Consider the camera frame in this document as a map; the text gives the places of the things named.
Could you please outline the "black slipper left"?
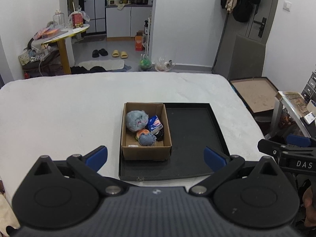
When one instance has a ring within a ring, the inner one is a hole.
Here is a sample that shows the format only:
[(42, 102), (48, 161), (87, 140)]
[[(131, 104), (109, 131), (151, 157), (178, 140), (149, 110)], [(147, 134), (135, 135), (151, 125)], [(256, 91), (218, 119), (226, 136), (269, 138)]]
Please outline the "black slipper left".
[(93, 52), (92, 52), (92, 57), (93, 58), (98, 58), (100, 55), (99, 55), (99, 51), (98, 50), (94, 50)]

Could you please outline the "black slipper right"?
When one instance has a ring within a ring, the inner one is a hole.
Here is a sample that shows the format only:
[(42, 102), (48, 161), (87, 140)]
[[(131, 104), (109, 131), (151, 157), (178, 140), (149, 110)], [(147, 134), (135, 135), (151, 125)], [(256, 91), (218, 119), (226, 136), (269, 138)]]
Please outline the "black slipper right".
[(99, 54), (100, 54), (101, 56), (107, 56), (107, 55), (108, 55), (108, 52), (107, 52), (106, 49), (102, 48), (102, 49), (99, 50)]

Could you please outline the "black shallow tray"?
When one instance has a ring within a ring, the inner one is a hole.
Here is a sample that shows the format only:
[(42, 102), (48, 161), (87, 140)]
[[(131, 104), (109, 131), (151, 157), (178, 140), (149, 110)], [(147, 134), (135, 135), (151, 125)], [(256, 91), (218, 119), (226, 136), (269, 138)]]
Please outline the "black shallow tray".
[(220, 126), (208, 103), (166, 103), (171, 133), (167, 161), (127, 161), (120, 156), (119, 177), (125, 181), (158, 181), (209, 176), (204, 149), (229, 155)]

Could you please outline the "black white plush toy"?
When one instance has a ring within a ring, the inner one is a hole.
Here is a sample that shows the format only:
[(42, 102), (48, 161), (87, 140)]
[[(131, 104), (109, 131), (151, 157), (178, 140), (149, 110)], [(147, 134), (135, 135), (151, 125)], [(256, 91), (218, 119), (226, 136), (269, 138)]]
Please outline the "black white plush toy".
[(156, 140), (159, 142), (159, 141), (163, 141), (164, 140), (164, 135), (165, 135), (165, 132), (164, 132), (164, 129), (161, 129), (159, 130), (155, 136), (156, 136)]

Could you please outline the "grey blue knitted cloth toy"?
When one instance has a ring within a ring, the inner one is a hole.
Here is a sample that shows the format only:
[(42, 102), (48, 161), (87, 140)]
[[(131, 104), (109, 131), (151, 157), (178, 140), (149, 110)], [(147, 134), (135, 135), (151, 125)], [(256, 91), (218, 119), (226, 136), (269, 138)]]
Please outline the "grey blue knitted cloth toy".
[(142, 134), (140, 138), (138, 139), (138, 142), (140, 143), (141, 146), (151, 147), (156, 142), (156, 136), (153, 135), (152, 133), (148, 133), (147, 135)]

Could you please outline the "white paper ball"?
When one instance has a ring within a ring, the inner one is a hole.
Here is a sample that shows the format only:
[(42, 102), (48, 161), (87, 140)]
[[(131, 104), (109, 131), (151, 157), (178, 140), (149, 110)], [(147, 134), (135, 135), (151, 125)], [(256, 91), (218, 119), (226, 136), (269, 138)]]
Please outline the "white paper ball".
[(130, 145), (128, 145), (128, 147), (131, 147), (131, 148), (136, 148), (136, 147), (138, 147), (138, 145), (135, 145), (135, 144), (130, 144)]

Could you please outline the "flat brown cardboard tray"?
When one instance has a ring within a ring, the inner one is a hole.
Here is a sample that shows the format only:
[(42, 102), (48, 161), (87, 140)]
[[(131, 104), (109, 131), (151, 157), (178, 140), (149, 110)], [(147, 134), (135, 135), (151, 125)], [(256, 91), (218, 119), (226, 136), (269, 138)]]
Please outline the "flat brown cardboard tray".
[(267, 77), (236, 79), (230, 83), (253, 115), (273, 111), (278, 89)]

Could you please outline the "white kitchen cabinet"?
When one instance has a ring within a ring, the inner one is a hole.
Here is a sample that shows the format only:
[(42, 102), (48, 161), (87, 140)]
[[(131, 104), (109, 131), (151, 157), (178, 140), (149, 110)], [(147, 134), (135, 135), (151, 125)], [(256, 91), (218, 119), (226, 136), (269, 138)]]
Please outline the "white kitchen cabinet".
[(152, 6), (128, 5), (121, 10), (118, 7), (106, 7), (105, 12), (107, 38), (132, 38), (144, 29)]

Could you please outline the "blue tissue packet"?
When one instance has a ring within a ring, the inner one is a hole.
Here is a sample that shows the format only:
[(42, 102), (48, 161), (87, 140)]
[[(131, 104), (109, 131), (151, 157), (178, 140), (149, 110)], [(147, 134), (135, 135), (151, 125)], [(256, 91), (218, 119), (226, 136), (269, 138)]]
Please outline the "blue tissue packet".
[(150, 117), (148, 119), (148, 124), (146, 128), (152, 133), (155, 134), (163, 129), (163, 125), (157, 115)]

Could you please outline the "white floor mat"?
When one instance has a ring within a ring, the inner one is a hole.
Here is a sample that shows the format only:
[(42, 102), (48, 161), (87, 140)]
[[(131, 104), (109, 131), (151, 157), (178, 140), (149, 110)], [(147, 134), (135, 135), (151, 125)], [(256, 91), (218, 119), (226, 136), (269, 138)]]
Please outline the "white floor mat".
[(122, 59), (109, 59), (109, 60), (89, 60), (80, 62), (78, 66), (84, 67), (87, 70), (95, 66), (103, 67), (106, 71), (121, 70), (124, 68), (124, 60)]

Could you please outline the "black slipper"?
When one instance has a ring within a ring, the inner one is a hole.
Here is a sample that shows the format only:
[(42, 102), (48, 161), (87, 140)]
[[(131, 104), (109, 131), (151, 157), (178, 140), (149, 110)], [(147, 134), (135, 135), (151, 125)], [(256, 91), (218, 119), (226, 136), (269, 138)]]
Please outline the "black slipper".
[(107, 52), (106, 49), (102, 48), (102, 49), (99, 50), (99, 54), (100, 54), (101, 56), (107, 56), (107, 55), (108, 55), (108, 52)]
[(99, 51), (98, 50), (94, 50), (93, 52), (92, 52), (92, 57), (93, 58), (98, 58), (100, 55), (99, 55)]

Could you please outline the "green plastic bag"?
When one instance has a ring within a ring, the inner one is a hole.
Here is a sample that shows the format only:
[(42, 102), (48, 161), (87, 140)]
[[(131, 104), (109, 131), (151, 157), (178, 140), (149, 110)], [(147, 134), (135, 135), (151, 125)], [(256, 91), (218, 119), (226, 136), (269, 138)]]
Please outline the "green plastic bag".
[(151, 60), (146, 54), (141, 54), (139, 67), (141, 71), (149, 71), (151, 69)]

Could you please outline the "clutter pile under table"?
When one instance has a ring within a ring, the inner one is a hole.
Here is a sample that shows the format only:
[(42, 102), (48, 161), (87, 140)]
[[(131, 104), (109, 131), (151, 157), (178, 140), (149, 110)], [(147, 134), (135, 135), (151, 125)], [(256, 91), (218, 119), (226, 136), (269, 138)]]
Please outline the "clutter pile under table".
[(31, 38), (18, 56), (25, 79), (64, 74), (57, 43), (41, 43), (41, 39)]

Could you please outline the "red snack box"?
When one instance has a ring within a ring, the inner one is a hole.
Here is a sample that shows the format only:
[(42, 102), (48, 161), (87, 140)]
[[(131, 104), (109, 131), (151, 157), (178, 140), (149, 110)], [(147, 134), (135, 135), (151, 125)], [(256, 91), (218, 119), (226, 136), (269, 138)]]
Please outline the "red snack box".
[(83, 16), (79, 13), (73, 13), (71, 14), (71, 20), (72, 20), (72, 27), (73, 28), (80, 28), (83, 27)]

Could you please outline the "orange carton box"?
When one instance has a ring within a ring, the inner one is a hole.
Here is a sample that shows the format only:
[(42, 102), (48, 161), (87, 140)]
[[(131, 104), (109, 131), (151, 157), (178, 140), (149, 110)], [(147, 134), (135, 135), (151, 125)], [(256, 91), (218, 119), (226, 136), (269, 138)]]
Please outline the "orange carton box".
[(144, 34), (144, 31), (137, 31), (137, 34), (134, 37), (136, 51), (143, 51), (145, 49), (144, 48), (145, 39), (146, 39), (146, 35)]

